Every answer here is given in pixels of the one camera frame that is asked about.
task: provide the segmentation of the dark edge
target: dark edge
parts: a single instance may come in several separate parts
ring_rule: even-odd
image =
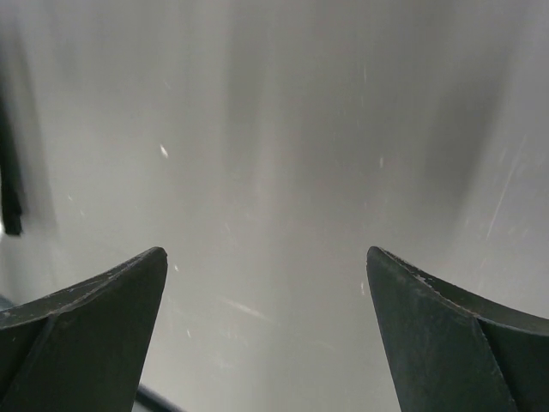
[[[143,408],[151,412],[184,412],[181,408],[169,403],[163,397],[143,385],[139,385],[137,389],[136,403],[139,403]]]

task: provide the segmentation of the scratched surface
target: scratched surface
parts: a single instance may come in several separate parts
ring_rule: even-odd
[[[151,389],[188,412],[397,411],[370,245],[549,317],[548,7],[3,0],[28,212],[2,294],[162,245]]]

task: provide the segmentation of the gray surface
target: gray surface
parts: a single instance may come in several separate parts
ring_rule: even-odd
[[[185,410],[396,411],[373,244],[549,317],[549,3],[0,5],[29,210],[3,291],[163,245],[143,378]]]

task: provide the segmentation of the metallic surface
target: metallic surface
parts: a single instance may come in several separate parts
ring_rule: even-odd
[[[164,246],[143,381],[183,409],[398,410],[373,244],[549,317],[547,2],[0,7],[27,188],[3,294]]]

